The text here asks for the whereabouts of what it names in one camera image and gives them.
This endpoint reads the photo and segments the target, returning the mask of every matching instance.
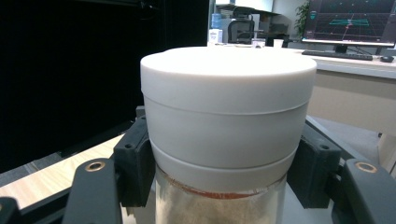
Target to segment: potted plant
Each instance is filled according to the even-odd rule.
[[[297,30],[297,36],[299,38],[303,37],[304,34],[305,21],[308,15],[308,9],[309,9],[309,1],[305,1],[302,5],[300,5],[295,9],[297,20],[294,23],[294,29]]]

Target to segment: wooden surface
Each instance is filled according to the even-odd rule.
[[[0,188],[0,197],[8,196],[18,200],[20,208],[36,203],[50,195],[71,186],[75,170],[85,161],[109,158],[113,147],[120,141],[115,137],[101,145],[92,147],[43,170],[21,178]]]

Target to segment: white cylindrical cap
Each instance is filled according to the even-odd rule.
[[[316,63],[273,49],[184,48],[141,61],[160,167],[208,191],[265,187],[289,169]]]

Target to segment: glass jar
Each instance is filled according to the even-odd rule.
[[[186,186],[157,166],[157,224],[281,223],[286,176],[244,192],[205,192]]]

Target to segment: white cup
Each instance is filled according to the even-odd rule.
[[[283,39],[274,39],[274,48],[280,49],[283,45]]]

